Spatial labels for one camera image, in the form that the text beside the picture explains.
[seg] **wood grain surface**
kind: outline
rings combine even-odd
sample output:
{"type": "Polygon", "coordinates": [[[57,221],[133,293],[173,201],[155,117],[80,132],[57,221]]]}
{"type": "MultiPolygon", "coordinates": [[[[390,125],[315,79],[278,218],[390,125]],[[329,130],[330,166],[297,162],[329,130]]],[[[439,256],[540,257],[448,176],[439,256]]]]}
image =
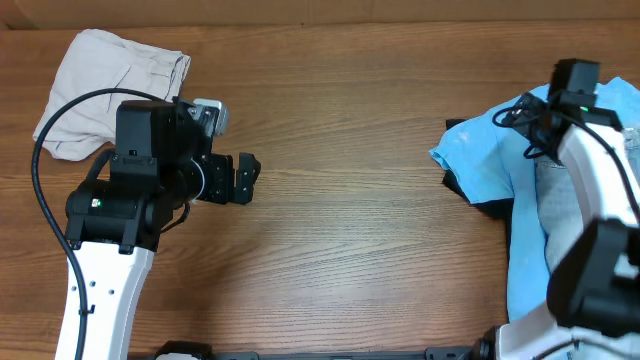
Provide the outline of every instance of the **wood grain surface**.
{"type": "MultiPolygon", "coordinates": [[[[506,321],[503,226],[441,184],[444,121],[548,81],[560,58],[640,85],[637,21],[115,30],[193,58],[214,150],[263,164],[248,206],[198,203],[161,239],[131,351],[166,340],[262,353],[471,344],[506,321]]],[[[50,359],[66,262],[33,194],[32,131],[73,31],[0,33],[0,359],[50,359]]],[[[41,162],[63,207],[88,161],[41,162]]]]}

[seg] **blue towel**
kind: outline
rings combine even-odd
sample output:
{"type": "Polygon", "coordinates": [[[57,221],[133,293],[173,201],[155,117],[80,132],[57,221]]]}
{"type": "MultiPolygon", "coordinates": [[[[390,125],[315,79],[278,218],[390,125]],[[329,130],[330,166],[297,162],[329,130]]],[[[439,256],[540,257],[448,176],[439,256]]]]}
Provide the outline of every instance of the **blue towel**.
{"type": "MultiPolygon", "coordinates": [[[[549,85],[531,93],[546,99],[549,85]]],[[[615,78],[598,84],[596,106],[613,109],[625,127],[640,123],[640,92],[615,78]]],[[[451,170],[472,204],[514,199],[508,281],[507,312],[517,320],[540,305],[547,293],[549,269],[544,247],[546,234],[538,220],[534,163],[522,156],[529,141],[512,129],[499,128],[491,118],[498,110],[513,106],[519,96],[484,115],[445,132],[431,157],[451,170]]]]}

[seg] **black mount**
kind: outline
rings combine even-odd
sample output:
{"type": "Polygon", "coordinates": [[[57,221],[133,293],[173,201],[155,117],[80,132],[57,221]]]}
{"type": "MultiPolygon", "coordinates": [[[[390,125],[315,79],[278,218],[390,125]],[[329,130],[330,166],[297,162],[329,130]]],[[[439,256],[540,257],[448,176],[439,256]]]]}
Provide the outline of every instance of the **black mount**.
{"type": "Polygon", "coordinates": [[[260,174],[255,157],[240,154],[234,176],[231,156],[210,153],[226,114],[226,108],[222,112],[179,98],[172,103],[122,102],[115,150],[96,158],[87,179],[67,199],[71,247],[77,250],[82,242],[93,241],[119,244],[121,254],[131,254],[135,247],[156,251],[173,210],[185,206],[188,215],[189,201],[251,202],[260,174]],[[107,162],[110,178],[100,180],[107,162]]]}
{"type": "Polygon", "coordinates": [[[592,61],[560,60],[551,78],[547,102],[525,93],[502,124],[514,128],[558,163],[558,147],[571,126],[566,117],[622,130],[615,111],[595,107],[599,69],[600,65],[592,61]]]}

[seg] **black clamp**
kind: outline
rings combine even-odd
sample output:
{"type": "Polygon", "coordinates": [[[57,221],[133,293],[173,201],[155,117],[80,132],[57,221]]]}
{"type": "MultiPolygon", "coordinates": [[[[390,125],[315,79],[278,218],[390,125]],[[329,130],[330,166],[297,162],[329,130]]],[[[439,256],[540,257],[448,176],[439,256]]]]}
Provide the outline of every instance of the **black clamp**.
{"type": "Polygon", "coordinates": [[[231,155],[211,154],[203,170],[206,176],[213,178],[213,186],[198,199],[222,205],[230,202],[246,205],[253,200],[253,189],[261,168],[253,154],[240,153],[237,170],[233,168],[231,155]]]}

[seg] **black cable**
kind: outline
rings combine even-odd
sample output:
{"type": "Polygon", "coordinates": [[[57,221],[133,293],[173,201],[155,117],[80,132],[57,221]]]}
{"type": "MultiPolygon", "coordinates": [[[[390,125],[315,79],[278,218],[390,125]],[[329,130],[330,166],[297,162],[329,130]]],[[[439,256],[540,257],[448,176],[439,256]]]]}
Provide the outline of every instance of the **black cable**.
{"type": "MultiPolygon", "coordinates": [[[[528,129],[528,138],[529,140],[533,140],[534,137],[536,136],[537,133],[537,124],[539,118],[544,115],[544,114],[548,114],[550,112],[549,109],[549,104],[552,103],[552,101],[549,101],[547,103],[547,109],[545,112],[541,113],[541,114],[537,114],[535,116],[533,116],[531,119],[525,120],[525,121],[521,121],[517,124],[503,124],[502,122],[498,121],[498,116],[510,112],[510,111],[515,111],[515,110],[522,110],[525,111],[527,110],[526,108],[519,108],[519,107],[507,107],[504,109],[500,109],[498,110],[492,117],[491,122],[501,128],[516,128],[516,127],[520,127],[520,126],[524,126],[524,125],[530,125],[529,129],[528,129]]],[[[636,221],[638,222],[638,224],[640,224],[640,206],[638,205],[638,202],[636,200],[636,197],[633,193],[633,188],[631,187],[631,181],[629,180],[629,177],[627,175],[627,172],[625,171],[624,166],[622,165],[622,161],[620,160],[620,158],[618,157],[618,155],[616,154],[615,149],[613,149],[602,137],[600,137],[600,135],[598,135],[598,133],[596,133],[595,131],[593,131],[590,127],[588,127],[586,124],[584,124],[583,122],[580,122],[570,116],[567,116],[561,112],[557,112],[557,111],[553,111],[552,112],[554,115],[557,115],[558,117],[560,117],[561,119],[579,127],[580,129],[584,130],[587,134],[591,135],[591,137],[593,137],[604,149],[605,151],[607,151],[607,153],[609,154],[609,156],[611,156],[611,158],[613,159],[613,162],[616,165],[616,168],[618,169],[618,172],[620,173],[620,177],[622,178],[622,184],[624,185],[624,189],[625,192],[627,194],[627,200],[629,201],[629,205],[631,206],[631,209],[633,211],[633,214],[636,217],[636,221]]],[[[526,159],[535,159],[538,158],[542,155],[544,155],[545,153],[548,152],[548,147],[541,149],[542,151],[531,154],[531,151],[535,149],[535,145],[530,145],[523,153],[523,156],[526,159]]]]}
{"type": "Polygon", "coordinates": [[[103,150],[100,155],[96,156],[96,159],[93,160],[93,164],[91,165],[91,169],[87,173],[87,180],[95,180],[100,175],[102,168],[107,165],[109,159],[115,155],[116,152],[113,149],[103,150]]]}
{"type": "Polygon", "coordinates": [[[33,191],[36,194],[36,198],[38,199],[38,203],[40,204],[40,208],[42,209],[42,213],[44,214],[44,217],[47,219],[47,222],[51,226],[53,233],[56,235],[56,238],[58,239],[60,246],[62,246],[62,250],[64,250],[64,253],[67,255],[67,258],[69,259],[69,264],[71,264],[71,268],[73,269],[73,273],[76,277],[76,282],[78,283],[78,295],[80,297],[80,326],[78,329],[78,345],[76,346],[76,355],[75,355],[76,360],[82,359],[82,354],[84,352],[84,343],[87,336],[87,315],[88,315],[87,288],[84,283],[84,277],[82,276],[82,269],[80,269],[80,264],[78,263],[78,259],[73,253],[71,246],[69,246],[67,239],[64,237],[62,230],[60,230],[60,226],[58,226],[58,223],[53,217],[53,214],[51,213],[51,209],[49,209],[49,205],[47,205],[47,201],[45,200],[44,194],[42,193],[42,187],[40,186],[40,176],[38,173],[38,163],[40,162],[40,152],[42,150],[42,144],[44,143],[44,140],[47,134],[49,133],[49,130],[51,130],[51,127],[53,127],[53,124],[55,124],[55,122],[58,121],[58,119],[64,113],[69,111],[69,109],[71,109],[72,107],[76,106],[77,104],[87,99],[90,99],[98,95],[103,95],[103,94],[128,94],[128,95],[139,96],[149,100],[163,101],[158,97],[143,93],[141,91],[117,89],[117,88],[96,90],[96,91],[92,91],[90,93],[84,94],[82,96],[79,96],[71,100],[62,108],[60,108],[60,110],[56,111],[56,113],[53,114],[53,116],[51,116],[51,118],[47,121],[47,123],[44,125],[44,127],[40,131],[40,135],[38,135],[38,139],[36,140],[36,144],[33,148],[33,156],[31,158],[31,181],[33,182],[33,191]]]}
{"type": "Polygon", "coordinates": [[[585,345],[589,345],[589,346],[593,346],[593,347],[597,347],[598,349],[601,350],[605,350],[615,356],[620,357],[621,359],[627,359],[627,360],[640,360],[640,357],[638,356],[633,356],[633,355],[627,355],[625,353],[623,353],[622,351],[619,351],[617,349],[614,349],[613,347],[604,345],[604,344],[599,344],[597,342],[593,342],[591,340],[588,339],[571,339],[568,341],[565,341],[563,343],[560,343],[558,345],[552,346],[549,349],[543,351],[542,353],[538,354],[537,356],[534,356],[532,358],[532,360],[542,360],[544,358],[546,358],[549,355],[553,355],[554,353],[564,349],[565,347],[569,346],[569,345],[573,345],[574,347],[578,347],[578,345],[580,344],[585,344],[585,345]]]}
{"type": "Polygon", "coordinates": [[[173,223],[167,225],[167,227],[165,227],[164,229],[160,230],[160,234],[166,233],[167,231],[187,221],[190,211],[191,211],[191,205],[189,205],[188,202],[184,203],[184,210],[182,211],[182,215],[180,215],[180,218],[174,221],[173,223]]]}
{"type": "Polygon", "coordinates": [[[633,187],[631,186],[631,180],[629,180],[629,176],[622,165],[622,161],[616,154],[616,150],[612,148],[598,133],[593,131],[590,127],[588,127],[585,123],[582,123],[570,116],[567,116],[562,113],[556,113],[562,119],[570,122],[571,124],[579,127],[584,130],[587,134],[591,135],[602,147],[607,151],[609,156],[613,159],[613,162],[616,164],[616,168],[618,168],[618,172],[620,173],[620,177],[622,178],[622,185],[624,185],[624,190],[627,193],[627,200],[629,201],[629,205],[631,206],[631,210],[633,210],[633,214],[636,216],[636,221],[640,224],[640,206],[638,206],[638,202],[636,200],[635,194],[633,193],[633,187]]]}

